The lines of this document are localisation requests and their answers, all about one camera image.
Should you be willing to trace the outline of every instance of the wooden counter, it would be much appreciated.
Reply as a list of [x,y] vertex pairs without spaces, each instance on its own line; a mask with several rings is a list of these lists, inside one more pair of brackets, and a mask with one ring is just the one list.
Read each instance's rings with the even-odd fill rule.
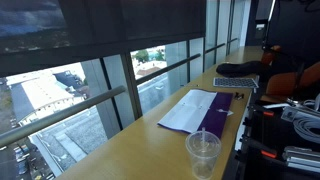
[[[240,48],[228,56],[226,60],[238,63],[259,60],[261,54],[258,47]],[[213,87],[213,77],[221,77],[215,69],[216,66],[210,68],[189,84],[198,84],[199,89],[208,91],[245,94],[244,99],[232,101],[230,110],[234,114],[227,118],[221,137],[222,152],[217,160],[212,178],[221,179],[251,89]],[[187,134],[171,131],[157,125],[157,122],[191,88],[194,87],[181,88],[86,158],[69,168],[57,179],[195,179],[185,148]]]

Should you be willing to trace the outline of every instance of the white cable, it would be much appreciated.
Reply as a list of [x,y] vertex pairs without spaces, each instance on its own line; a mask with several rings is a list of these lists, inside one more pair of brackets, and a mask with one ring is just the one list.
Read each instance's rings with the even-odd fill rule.
[[301,118],[293,121],[294,130],[301,138],[320,144],[320,134],[312,132],[310,129],[320,130],[320,120],[313,118]]

